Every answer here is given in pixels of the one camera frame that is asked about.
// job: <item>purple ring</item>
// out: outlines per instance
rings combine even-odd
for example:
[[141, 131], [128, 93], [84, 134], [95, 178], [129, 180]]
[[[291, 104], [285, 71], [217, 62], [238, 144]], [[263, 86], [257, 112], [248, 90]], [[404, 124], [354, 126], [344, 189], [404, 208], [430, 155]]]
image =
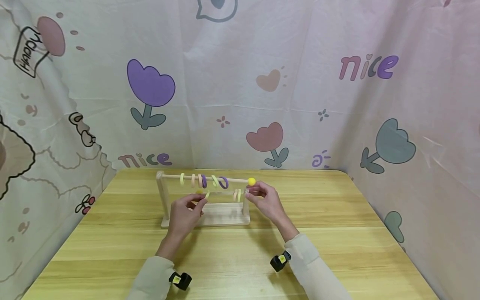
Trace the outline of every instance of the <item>purple ring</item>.
[[225, 180], [225, 184], [226, 184], [227, 186], [223, 186], [223, 184], [222, 184], [221, 181], [218, 181], [218, 184], [220, 184], [220, 186], [221, 186], [224, 190], [228, 189], [228, 180], [227, 180], [225, 177], [223, 177], [223, 176], [220, 176], [220, 177], [218, 177], [218, 178], [221, 178], [221, 179]]
[[207, 177], [202, 174], [202, 187], [205, 189], [207, 187]]

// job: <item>person's left hand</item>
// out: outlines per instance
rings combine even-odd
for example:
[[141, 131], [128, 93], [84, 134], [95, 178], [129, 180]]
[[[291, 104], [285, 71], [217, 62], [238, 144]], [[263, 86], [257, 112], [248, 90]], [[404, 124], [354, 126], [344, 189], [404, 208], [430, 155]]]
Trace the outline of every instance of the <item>person's left hand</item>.
[[203, 194], [190, 194], [172, 202], [168, 234], [184, 239], [197, 225], [206, 203]]

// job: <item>wooden base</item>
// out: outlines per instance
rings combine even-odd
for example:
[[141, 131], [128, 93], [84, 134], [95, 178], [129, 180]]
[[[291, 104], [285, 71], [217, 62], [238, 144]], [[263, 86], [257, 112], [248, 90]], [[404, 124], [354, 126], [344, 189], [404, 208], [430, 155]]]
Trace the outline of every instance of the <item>wooden base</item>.
[[[250, 212], [243, 211], [243, 203], [207, 203], [203, 208], [204, 215], [197, 226], [229, 226], [250, 224]], [[162, 228], [167, 228], [170, 220], [163, 216]]]

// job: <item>stem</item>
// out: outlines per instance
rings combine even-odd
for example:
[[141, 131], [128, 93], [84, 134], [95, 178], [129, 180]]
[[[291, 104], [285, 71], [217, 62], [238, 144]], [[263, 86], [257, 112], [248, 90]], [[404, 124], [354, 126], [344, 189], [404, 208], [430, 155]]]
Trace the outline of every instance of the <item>stem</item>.
[[272, 154], [273, 160], [276, 161], [278, 159], [278, 153], [276, 152], [276, 149], [270, 150], [270, 153]]
[[152, 106], [145, 104], [144, 108], [144, 114], [142, 115], [144, 121], [142, 124], [142, 129], [147, 130], [148, 129], [148, 119], [150, 119], [150, 116], [152, 115]]
[[272, 154], [273, 160], [276, 163], [276, 166], [279, 168], [282, 166], [282, 163], [278, 161], [278, 153], [276, 152], [276, 149], [270, 150], [270, 153]]
[[373, 162], [374, 160], [377, 160], [379, 158], [380, 158], [380, 155], [378, 154], [378, 152], [375, 152], [369, 158], [367, 158], [367, 160], [369, 162]]

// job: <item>wooden frame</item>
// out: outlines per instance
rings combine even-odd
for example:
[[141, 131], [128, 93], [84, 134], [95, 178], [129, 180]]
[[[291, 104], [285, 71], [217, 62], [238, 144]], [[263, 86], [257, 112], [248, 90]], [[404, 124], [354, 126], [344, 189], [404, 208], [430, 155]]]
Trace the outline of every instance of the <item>wooden frame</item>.
[[[164, 178], [180, 178], [179, 175], [168, 175], [164, 171], [156, 173], [156, 184], [163, 205], [164, 216], [161, 227], [168, 228], [170, 224], [170, 200], [168, 198], [168, 189]], [[191, 176], [184, 176], [185, 179], [191, 179]], [[229, 182], [248, 183], [244, 179], [230, 179]], [[232, 203], [207, 203], [203, 208], [204, 215], [200, 218], [197, 226], [233, 226], [250, 224], [250, 211], [248, 207], [249, 201], [245, 199], [244, 194], [240, 202]]]

